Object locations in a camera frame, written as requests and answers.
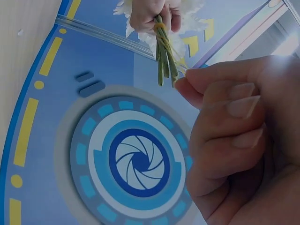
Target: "aperture logo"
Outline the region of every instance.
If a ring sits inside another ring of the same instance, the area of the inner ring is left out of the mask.
[[[109,166],[117,183],[137,197],[156,195],[170,175],[163,145],[140,129],[128,129],[115,137],[109,151]]]
[[[70,160],[80,197],[105,224],[177,224],[192,207],[188,140],[149,101],[119,96],[95,103],[74,130]]]

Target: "yellow rubber band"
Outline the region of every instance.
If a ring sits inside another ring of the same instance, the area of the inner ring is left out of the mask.
[[[154,25],[154,32],[156,33],[158,28],[162,28],[162,29],[165,29],[166,30],[166,27],[165,27],[165,24],[163,22],[157,22],[155,25]]]

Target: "yellow dash line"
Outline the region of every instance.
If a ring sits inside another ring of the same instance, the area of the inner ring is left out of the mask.
[[[215,34],[214,19],[208,19],[206,20],[206,23],[208,24],[208,28],[204,31],[205,42],[210,40]]]
[[[183,42],[186,45],[189,45],[190,58],[194,57],[197,54],[197,52],[199,51],[198,36],[196,35],[196,36],[184,38]]]
[[[9,199],[9,224],[21,225],[21,201]]]
[[[74,16],[78,10],[81,0],[73,0],[69,12],[67,13],[67,18],[74,19]]]
[[[31,128],[38,107],[38,100],[29,98],[24,117],[22,120],[17,145],[15,149],[14,164],[18,166],[25,166],[27,147],[29,142],[29,137],[31,133]]]
[[[54,39],[54,41],[49,49],[49,52],[47,53],[46,58],[43,62],[43,65],[39,71],[39,74],[48,76],[51,66],[53,64],[53,61],[55,59],[55,56],[57,54],[57,51],[60,48],[61,42],[62,42],[62,38],[60,38],[60,37],[56,37]]]

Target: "gray circle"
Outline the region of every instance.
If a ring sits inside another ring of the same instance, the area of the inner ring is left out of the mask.
[[[157,105],[165,112],[168,112],[169,116],[176,121],[187,137],[190,136],[191,129],[171,107],[151,94],[133,87],[110,86],[87,98],[78,99],[68,109],[59,124],[54,147],[54,171],[56,174],[58,188],[62,193],[71,213],[77,219],[79,224],[99,225],[102,223],[99,222],[85,206],[75,188],[72,179],[70,171],[69,149],[73,131],[77,121],[81,118],[82,113],[94,103],[107,97],[124,95],[133,97],[138,96],[139,98]],[[191,224],[198,213],[199,212],[196,206],[192,204],[190,209],[178,224]]]

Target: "hand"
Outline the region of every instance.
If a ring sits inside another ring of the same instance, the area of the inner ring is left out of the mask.
[[[177,32],[181,27],[181,0],[133,0],[130,25],[136,32],[153,32],[153,18],[161,14],[168,30]]]
[[[175,87],[202,108],[187,188],[208,225],[299,224],[299,59],[219,63]]]

